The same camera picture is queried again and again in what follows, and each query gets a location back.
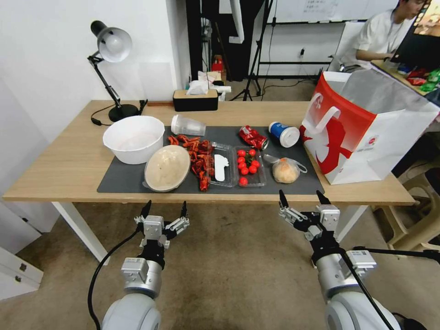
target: lamp base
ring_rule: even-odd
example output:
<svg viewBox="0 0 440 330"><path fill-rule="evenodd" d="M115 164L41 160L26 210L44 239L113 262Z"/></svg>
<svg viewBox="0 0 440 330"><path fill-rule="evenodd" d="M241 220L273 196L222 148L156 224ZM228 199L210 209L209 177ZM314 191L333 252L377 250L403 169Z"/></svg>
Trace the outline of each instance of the lamp base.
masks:
<svg viewBox="0 0 440 330"><path fill-rule="evenodd" d="M121 104L121 109L114 107L109 111L109 118L112 122L139 114L138 107L132 104Z"/></svg>

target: chair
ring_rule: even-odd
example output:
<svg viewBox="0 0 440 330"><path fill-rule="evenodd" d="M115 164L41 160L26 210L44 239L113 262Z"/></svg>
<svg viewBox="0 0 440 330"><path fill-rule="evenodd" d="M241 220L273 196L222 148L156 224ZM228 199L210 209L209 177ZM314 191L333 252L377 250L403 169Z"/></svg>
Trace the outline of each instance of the chair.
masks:
<svg viewBox="0 0 440 330"><path fill-rule="evenodd" d="M361 32L361 29L365 22L345 22L344 30L342 31L341 38L339 39L338 48L336 49L336 53L330 55L330 58L333 58L330 63L328 71L343 71L345 69L345 65L342 62L342 57L344 54L350 49L353 45L354 40Z"/></svg>
<svg viewBox="0 0 440 330"><path fill-rule="evenodd" d="M396 210L391 206L379 207L385 213L394 236L387 242L395 250L423 251L433 249L440 251L440 246L429 241L440 235L440 167L432 168L408 180L403 186L409 191L421 188L429 197L430 212L423 218L406 228L399 219Z"/></svg>

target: person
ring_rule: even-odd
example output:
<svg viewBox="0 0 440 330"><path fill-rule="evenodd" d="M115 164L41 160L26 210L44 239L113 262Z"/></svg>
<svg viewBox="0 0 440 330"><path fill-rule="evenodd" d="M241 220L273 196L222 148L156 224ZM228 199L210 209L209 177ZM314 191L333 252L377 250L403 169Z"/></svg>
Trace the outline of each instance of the person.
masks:
<svg viewBox="0 0 440 330"><path fill-rule="evenodd" d="M366 21L353 46L341 58L346 69L369 67L372 60L393 57L425 0L399 0L397 7Z"/></svg>

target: red and white shopping bag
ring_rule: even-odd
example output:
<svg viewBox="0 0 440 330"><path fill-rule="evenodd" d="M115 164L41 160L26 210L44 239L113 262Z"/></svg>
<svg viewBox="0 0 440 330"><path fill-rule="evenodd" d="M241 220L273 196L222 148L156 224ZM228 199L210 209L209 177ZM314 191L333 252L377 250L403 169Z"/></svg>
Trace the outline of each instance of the red and white shopping bag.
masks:
<svg viewBox="0 0 440 330"><path fill-rule="evenodd" d="M330 184L383 180L438 115L398 84L372 70L321 75L300 131Z"/></svg>

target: tissue box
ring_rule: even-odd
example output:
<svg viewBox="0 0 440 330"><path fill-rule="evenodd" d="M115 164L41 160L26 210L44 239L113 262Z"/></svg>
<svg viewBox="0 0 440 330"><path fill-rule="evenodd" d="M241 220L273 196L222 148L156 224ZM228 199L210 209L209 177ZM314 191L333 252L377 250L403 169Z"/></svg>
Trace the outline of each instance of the tissue box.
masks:
<svg viewBox="0 0 440 330"><path fill-rule="evenodd" d="M213 111L219 107L219 97L215 89L204 95L187 95L186 90L176 90L173 94L176 111Z"/></svg>

